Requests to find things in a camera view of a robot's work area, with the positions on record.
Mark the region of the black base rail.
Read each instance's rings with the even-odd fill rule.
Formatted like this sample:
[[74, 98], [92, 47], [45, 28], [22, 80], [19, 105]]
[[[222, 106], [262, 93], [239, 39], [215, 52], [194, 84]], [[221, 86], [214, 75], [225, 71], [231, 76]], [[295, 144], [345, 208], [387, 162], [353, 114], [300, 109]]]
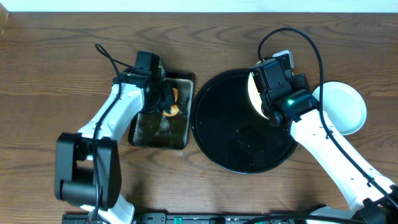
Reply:
[[[87, 215], [64, 214], [62, 224], [88, 223]], [[132, 224], [242, 224], [261, 216], [236, 215], [166, 215], [165, 213], [144, 213], [135, 215]], [[295, 223], [334, 223], [313, 220], [279, 219], [259, 222], [260, 224], [295, 224]]]

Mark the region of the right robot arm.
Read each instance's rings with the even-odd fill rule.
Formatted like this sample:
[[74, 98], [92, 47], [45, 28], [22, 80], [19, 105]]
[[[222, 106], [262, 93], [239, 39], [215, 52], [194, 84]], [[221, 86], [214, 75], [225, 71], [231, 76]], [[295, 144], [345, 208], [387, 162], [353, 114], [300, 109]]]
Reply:
[[287, 133], [323, 167], [343, 194], [349, 209], [324, 205], [297, 223], [397, 223], [397, 184], [378, 172], [347, 141], [364, 123], [366, 108], [359, 93], [340, 82], [310, 92], [305, 75], [295, 75], [292, 54], [284, 50], [250, 69], [253, 107]]

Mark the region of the light green plate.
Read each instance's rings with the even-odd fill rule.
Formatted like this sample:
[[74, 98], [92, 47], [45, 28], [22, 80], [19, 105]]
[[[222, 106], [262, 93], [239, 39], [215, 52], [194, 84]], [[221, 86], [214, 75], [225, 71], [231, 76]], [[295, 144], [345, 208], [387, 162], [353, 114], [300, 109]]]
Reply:
[[323, 110], [343, 136], [359, 131], [367, 117], [363, 97], [353, 87], [342, 82], [323, 84]]

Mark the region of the black rectangular soapy tray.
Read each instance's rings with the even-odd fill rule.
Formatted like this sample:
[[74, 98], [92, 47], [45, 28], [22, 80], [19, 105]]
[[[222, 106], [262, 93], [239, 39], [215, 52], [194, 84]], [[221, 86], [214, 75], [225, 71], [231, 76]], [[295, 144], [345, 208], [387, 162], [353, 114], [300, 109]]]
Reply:
[[187, 145], [195, 75], [192, 72], [167, 72], [166, 80], [178, 90], [179, 112], [172, 117], [161, 113], [138, 113], [131, 121], [128, 142], [133, 146], [182, 150]]

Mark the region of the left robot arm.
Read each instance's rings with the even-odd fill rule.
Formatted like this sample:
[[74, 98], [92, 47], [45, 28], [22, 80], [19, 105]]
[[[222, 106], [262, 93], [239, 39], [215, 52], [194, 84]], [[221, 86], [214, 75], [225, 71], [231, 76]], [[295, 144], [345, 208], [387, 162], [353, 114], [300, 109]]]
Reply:
[[133, 67], [117, 72], [111, 93], [76, 133], [56, 142], [55, 196], [89, 212], [88, 223], [132, 223], [134, 206], [121, 195], [118, 145], [139, 113], [162, 113], [175, 103], [160, 57], [140, 51]]

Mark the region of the yellow plate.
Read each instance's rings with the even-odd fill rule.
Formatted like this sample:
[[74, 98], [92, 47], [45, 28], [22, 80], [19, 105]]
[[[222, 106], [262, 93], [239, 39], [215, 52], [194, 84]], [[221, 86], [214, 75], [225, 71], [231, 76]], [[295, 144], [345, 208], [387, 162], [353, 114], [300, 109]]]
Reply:
[[264, 108], [262, 106], [262, 101], [260, 99], [259, 93], [255, 86], [254, 80], [251, 76], [251, 68], [248, 78], [248, 92], [249, 92], [249, 99], [254, 107], [254, 109], [261, 114], [261, 116], [265, 117], [269, 121], [273, 121], [277, 124], [283, 122], [282, 113], [276, 108], [275, 101], [270, 108]]

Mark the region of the green orange sponge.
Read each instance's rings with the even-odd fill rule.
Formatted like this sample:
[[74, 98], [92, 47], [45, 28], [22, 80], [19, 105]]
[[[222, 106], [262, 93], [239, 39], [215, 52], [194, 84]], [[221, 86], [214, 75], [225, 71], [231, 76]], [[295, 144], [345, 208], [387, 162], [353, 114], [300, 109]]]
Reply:
[[179, 108], [177, 106], [178, 90], [176, 88], [173, 88], [173, 92], [174, 92], [174, 97], [175, 97], [175, 99], [174, 99], [175, 104], [172, 105], [168, 110], [163, 110], [162, 116], [172, 117], [172, 116], [177, 115], [179, 112]]

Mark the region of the black round tray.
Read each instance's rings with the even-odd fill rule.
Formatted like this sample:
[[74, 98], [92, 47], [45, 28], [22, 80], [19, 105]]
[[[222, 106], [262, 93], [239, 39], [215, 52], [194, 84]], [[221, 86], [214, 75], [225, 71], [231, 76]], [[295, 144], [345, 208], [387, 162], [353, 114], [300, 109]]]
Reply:
[[190, 121], [201, 151], [233, 172], [269, 171], [297, 147], [289, 125], [273, 127], [249, 99], [249, 70], [234, 69], [210, 79], [195, 97]]

